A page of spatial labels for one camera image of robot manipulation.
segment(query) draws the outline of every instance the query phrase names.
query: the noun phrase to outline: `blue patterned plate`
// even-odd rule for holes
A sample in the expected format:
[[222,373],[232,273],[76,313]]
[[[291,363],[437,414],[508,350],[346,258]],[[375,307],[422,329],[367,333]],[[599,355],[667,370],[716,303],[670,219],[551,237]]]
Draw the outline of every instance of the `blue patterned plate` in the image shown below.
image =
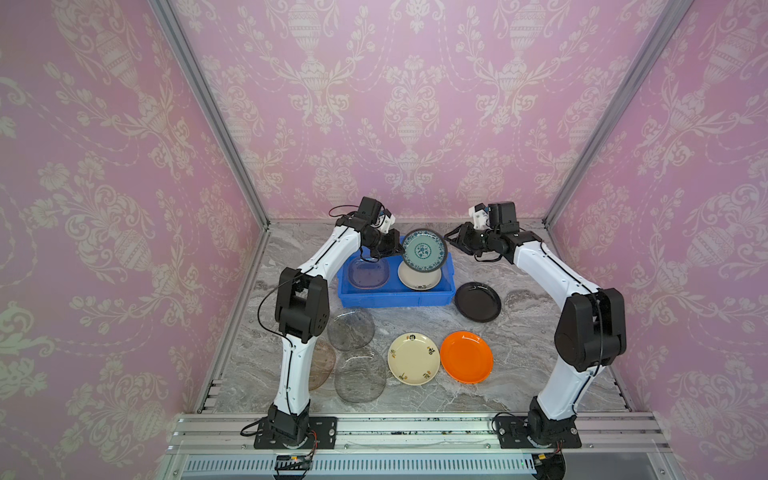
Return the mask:
[[433,272],[448,257],[445,240],[429,228],[420,228],[407,234],[402,240],[402,261],[417,272]]

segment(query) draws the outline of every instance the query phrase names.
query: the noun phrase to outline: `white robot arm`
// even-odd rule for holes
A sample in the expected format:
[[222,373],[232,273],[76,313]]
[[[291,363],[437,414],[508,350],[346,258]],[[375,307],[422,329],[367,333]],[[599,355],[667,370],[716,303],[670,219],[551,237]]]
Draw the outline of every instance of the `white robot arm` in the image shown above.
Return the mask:
[[601,289],[560,260],[535,233],[521,230],[515,204],[483,204],[469,209],[466,222],[445,239],[478,260],[496,252],[533,277],[557,303],[560,322],[554,335],[558,361],[544,389],[531,401],[528,433],[550,445],[574,426],[578,403],[594,377],[627,348],[624,298]]
[[312,354],[329,318],[328,281],[360,247],[368,247],[379,259],[401,254],[400,233],[393,223],[389,210],[364,197],[357,211],[336,221],[328,241],[309,260],[280,274],[275,319],[283,337],[283,364],[267,428],[284,445],[301,445],[306,439]]

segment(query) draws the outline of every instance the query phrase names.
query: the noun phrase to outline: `pink wall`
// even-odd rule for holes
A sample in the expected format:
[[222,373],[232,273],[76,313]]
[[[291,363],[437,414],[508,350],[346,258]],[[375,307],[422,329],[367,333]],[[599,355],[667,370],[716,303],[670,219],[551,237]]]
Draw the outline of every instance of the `pink wall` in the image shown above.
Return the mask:
[[174,0],[270,218],[540,217],[664,0]]
[[256,236],[146,2],[3,2],[0,478],[153,478]]
[[768,3],[694,2],[555,225],[689,479],[768,469]]

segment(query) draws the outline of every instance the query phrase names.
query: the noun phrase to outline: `plate rim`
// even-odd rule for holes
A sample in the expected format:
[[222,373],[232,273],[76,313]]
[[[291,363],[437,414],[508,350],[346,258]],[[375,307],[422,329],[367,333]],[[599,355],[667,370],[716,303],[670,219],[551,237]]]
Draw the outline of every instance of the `plate rim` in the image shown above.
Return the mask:
[[[443,365],[443,363],[442,363],[443,358],[445,358],[442,355],[442,349],[445,346],[445,342],[447,342],[452,336],[456,335],[457,333],[462,333],[462,334],[463,333],[468,333],[468,334],[470,334],[472,336],[477,337],[477,339],[480,340],[480,342],[483,345],[485,345],[488,348],[488,351],[491,353],[491,369],[488,371],[488,374],[485,377],[483,377],[482,379],[480,379],[480,380],[478,380],[476,382],[464,382],[463,380],[457,379],[456,377],[453,376],[453,374],[451,374],[450,370],[448,370],[448,368],[445,365]],[[476,333],[469,332],[468,330],[457,330],[455,332],[452,332],[440,344],[440,365],[445,370],[445,373],[448,373],[448,375],[452,379],[454,379],[456,382],[463,383],[465,385],[477,385],[478,383],[482,383],[485,380],[487,380],[489,376],[491,376],[491,374],[493,373],[493,367],[494,367],[495,364],[496,364],[496,358],[494,358],[494,356],[493,356],[493,350],[491,350],[491,346],[485,340],[483,340],[483,338],[480,335],[478,335]]]
[[[425,380],[424,382],[421,382],[421,383],[408,383],[405,380],[400,379],[400,377],[395,375],[395,373],[392,371],[392,363],[391,363],[391,361],[392,361],[392,357],[391,357],[392,346],[395,345],[395,343],[397,343],[398,340],[404,339],[403,337],[406,337],[406,336],[409,336],[409,335],[420,335],[420,336],[424,337],[425,339],[427,339],[429,342],[432,343],[432,345],[435,347],[435,352],[437,353],[437,367],[435,368],[435,373],[431,377],[429,377],[427,380]],[[389,344],[389,348],[387,349],[387,353],[386,353],[386,365],[387,365],[387,367],[389,367],[389,372],[392,373],[392,376],[394,376],[396,379],[398,379],[399,382],[404,383],[404,384],[406,384],[408,386],[420,386],[420,385],[424,385],[426,383],[431,382],[432,379],[434,379],[437,376],[438,372],[440,371],[440,366],[442,365],[442,357],[440,356],[440,349],[437,347],[437,343],[435,343],[435,341],[432,340],[431,338],[429,338],[427,335],[424,335],[423,333],[420,333],[420,332],[406,332],[406,333],[403,333],[402,335],[398,336],[396,339],[394,339],[392,341],[392,343]]]

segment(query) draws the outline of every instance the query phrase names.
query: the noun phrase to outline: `metal rail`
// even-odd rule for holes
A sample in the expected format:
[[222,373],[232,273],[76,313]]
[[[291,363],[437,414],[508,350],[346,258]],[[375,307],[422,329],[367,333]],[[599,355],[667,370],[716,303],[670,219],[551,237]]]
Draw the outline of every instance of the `metal rail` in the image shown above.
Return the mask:
[[[336,431],[336,451],[345,454],[500,452],[491,430],[494,413],[342,413]],[[171,455],[253,454],[250,439],[240,430],[262,415],[182,415],[171,437]],[[587,412],[576,420],[589,452],[671,452],[652,413]],[[297,453],[302,449],[263,450]],[[551,449],[505,452],[541,453]]]

